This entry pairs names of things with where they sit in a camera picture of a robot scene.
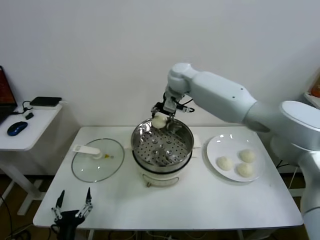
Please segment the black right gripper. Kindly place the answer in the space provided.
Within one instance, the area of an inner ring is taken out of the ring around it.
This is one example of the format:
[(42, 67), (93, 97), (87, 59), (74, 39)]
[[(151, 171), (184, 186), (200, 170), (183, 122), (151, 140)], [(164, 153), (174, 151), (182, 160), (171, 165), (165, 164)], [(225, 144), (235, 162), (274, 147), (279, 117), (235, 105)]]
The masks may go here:
[(151, 117), (154, 118), (156, 113), (158, 112), (168, 112), (170, 113), (167, 117), (166, 121), (166, 128), (169, 129), (172, 124), (175, 123), (175, 115), (177, 110), (177, 101), (176, 98), (173, 96), (164, 96), (163, 97), (163, 103), (157, 102), (152, 108), (151, 108)]

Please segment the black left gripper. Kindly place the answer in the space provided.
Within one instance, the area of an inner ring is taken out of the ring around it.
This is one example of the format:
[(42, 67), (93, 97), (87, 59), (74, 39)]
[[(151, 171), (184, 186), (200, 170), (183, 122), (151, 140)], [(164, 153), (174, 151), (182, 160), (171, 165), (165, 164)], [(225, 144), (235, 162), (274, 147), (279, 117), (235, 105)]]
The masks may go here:
[(55, 224), (58, 226), (78, 226), (82, 224), (93, 209), (91, 188), (88, 188), (85, 204), (79, 211), (70, 210), (61, 213), (64, 195), (65, 190), (61, 192), (60, 196), (57, 198), (55, 206), (51, 208), (51, 211), (54, 214)]

